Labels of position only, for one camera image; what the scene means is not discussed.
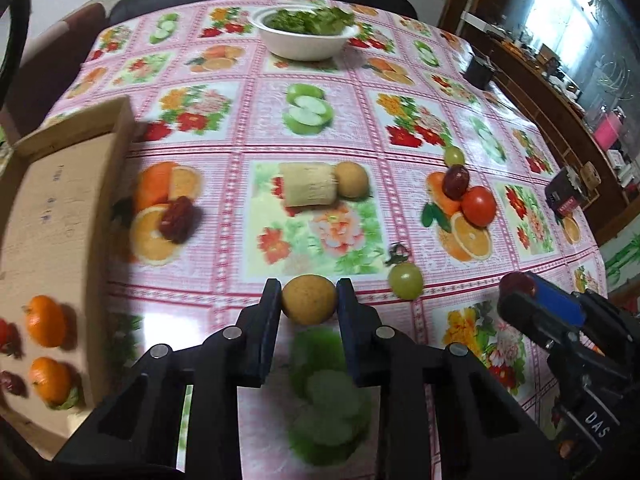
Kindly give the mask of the dark purple plum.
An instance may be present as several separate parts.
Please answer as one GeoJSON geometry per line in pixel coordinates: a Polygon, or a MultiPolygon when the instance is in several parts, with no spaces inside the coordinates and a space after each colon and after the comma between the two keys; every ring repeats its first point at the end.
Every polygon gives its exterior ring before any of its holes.
{"type": "Polygon", "coordinates": [[[536,295],[535,280],[527,273],[510,272],[503,276],[499,282],[499,297],[501,300],[507,296],[520,292],[533,298],[536,295]]]}

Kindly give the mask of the orange mandarin with leaf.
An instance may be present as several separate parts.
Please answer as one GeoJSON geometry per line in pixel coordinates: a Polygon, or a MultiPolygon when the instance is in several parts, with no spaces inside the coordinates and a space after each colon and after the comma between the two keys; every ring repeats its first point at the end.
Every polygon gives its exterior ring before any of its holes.
{"type": "Polygon", "coordinates": [[[77,378],[65,363],[40,356],[32,361],[28,376],[36,395],[50,410],[70,410],[79,402],[77,378]]]}

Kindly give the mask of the green tomato with stem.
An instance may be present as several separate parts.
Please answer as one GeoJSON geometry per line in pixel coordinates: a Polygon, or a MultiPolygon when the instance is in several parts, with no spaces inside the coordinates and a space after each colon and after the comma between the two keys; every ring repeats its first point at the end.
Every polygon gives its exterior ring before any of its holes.
{"type": "Polygon", "coordinates": [[[410,250],[400,243],[390,245],[385,265],[390,269],[387,283],[399,299],[413,301],[423,292],[424,279],[421,270],[411,261],[410,250]]]}

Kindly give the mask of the dark red plum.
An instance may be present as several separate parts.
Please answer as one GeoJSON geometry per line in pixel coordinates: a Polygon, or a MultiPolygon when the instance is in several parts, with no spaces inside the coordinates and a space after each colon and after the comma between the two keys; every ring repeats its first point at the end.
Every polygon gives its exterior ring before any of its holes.
{"type": "Polygon", "coordinates": [[[462,200],[469,188],[469,170],[463,165],[452,165],[442,178],[442,192],[450,200],[462,200]]]}

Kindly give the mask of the small orange mandarin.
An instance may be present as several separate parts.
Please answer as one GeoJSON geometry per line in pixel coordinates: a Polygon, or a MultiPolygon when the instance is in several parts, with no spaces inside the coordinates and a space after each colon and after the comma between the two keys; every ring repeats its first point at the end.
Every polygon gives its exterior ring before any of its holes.
{"type": "Polygon", "coordinates": [[[44,348],[61,347],[67,336],[64,310],[49,296],[33,296],[24,307],[30,338],[44,348]]]}

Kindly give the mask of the dark red jujube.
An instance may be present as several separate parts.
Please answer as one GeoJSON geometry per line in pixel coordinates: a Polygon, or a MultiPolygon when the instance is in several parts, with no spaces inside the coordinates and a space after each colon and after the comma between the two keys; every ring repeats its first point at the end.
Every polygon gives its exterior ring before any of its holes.
{"type": "Polygon", "coordinates": [[[2,370],[0,373],[0,384],[2,389],[12,394],[12,396],[26,396],[25,383],[17,374],[2,370]]]}

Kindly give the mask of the green grape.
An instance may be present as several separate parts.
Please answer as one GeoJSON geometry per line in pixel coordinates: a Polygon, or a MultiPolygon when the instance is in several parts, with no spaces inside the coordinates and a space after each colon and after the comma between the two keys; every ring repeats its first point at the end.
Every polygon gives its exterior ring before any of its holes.
{"type": "Polygon", "coordinates": [[[461,148],[449,145],[444,149],[444,162],[447,167],[463,166],[465,164],[465,156],[461,148]]]}

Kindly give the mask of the brown longan fruit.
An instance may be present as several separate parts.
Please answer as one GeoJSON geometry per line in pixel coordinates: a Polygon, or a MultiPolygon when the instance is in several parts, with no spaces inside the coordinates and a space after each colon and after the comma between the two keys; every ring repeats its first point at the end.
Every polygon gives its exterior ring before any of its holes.
{"type": "Polygon", "coordinates": [[[285,315],[303,326],[320,325],[334,315],[337,305],[335,285],[321,275],[296,276],[282,289],[285,315]]]}

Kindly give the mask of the dried red jujube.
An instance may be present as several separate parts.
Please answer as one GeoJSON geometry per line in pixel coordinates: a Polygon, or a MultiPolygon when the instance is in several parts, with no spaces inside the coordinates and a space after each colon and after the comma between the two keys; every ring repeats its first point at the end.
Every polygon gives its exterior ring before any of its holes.
{"type": "Polygon", "coordinates": [[[195,207],[188,196],[179,196],[164,211],[158,230],[174,244],[183,244],[190,236],[195,219],[195,207]]]}

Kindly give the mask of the pale sugarcane piece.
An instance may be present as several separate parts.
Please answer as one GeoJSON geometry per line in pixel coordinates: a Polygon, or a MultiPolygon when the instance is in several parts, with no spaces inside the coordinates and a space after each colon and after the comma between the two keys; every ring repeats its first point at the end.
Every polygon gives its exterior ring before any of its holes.
{"type": "Polygon", "coordinates": [[[281,162],[282,193],[287,207],[329,206],[337,199],[334,169],[325,162],[281,162]]]}

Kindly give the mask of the pink plastic container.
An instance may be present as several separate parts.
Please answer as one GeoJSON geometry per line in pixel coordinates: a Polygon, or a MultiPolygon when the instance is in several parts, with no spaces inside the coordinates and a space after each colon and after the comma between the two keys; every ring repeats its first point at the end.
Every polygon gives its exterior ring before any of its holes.
{"type": "Polygon", "coordinates": [[[619,110],[608,113],[598,128],[593,133],[594,140],[602,151],[612,148],[612,145],[618,140],[618,134],[623,127],[625,116],[619,110]]]}

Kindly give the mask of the black cup with utensils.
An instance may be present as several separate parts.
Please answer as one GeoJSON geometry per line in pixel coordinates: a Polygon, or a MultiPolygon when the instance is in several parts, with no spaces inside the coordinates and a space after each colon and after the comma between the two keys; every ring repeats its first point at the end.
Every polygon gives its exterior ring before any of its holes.
{"type": "Polygon", "coordinates": [[[474,88],[487,90],[494,79],[496,66],[484,54],[473,54],[463,78],[474,88]]]}

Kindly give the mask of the shallow cardboard box tray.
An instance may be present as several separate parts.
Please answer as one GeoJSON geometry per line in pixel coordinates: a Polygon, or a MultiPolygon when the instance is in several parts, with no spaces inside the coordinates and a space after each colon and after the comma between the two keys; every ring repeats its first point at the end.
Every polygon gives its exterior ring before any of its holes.
{"type": "Polygon", "coordinates": [[[25,136],[1,174],[1,316],[14,324],[23,355],[1,366],[22,379],[40,356],[70,367],[79,403],[52,410],[29,390],[2,394],[1,416],[44,457],[52,457],[111,388],[106,357],[106,274],[111,206],[132,136],[130,101],[89,106],[25,136]],[[25,307],[44,295],[70,319],[70,339],[43,348],[26,330],[25,307]]]}

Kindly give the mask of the floral fruit print tablecloth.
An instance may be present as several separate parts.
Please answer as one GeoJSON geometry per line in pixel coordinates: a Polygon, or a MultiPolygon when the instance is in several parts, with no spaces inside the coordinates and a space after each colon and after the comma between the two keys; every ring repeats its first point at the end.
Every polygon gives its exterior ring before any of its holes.
{"type": "Polygon", "coordinates": [[[268,278],[305,299],[341,278],[421,344],[464,344],[548,436],[544,352],[496,311],[503,274],[601,288],[581,212],[544,188],[575,154],[498,89],[462,77],[471,48],[350,4],[333,58],[272,54],[257,14],[297,0],[214,0],[108,26],[48,114],[128,96],[142,129],[111,223],[113,358],[198,344],[268,278]]]}

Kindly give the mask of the wooden side cabinet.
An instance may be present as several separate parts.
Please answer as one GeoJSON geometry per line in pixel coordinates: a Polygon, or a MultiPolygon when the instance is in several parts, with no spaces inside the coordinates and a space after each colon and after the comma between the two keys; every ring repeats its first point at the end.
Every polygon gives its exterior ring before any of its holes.
{"type": "Polygon", "coordinates": [[[540,130],[556,161],[592,165],[600,184],[586,217],[598,244],[639,213],[638,185],[620,183],[597,131],[639,149],[639,0],[446,0],[439,26],[495,66],[495,82],[540,130]]]}

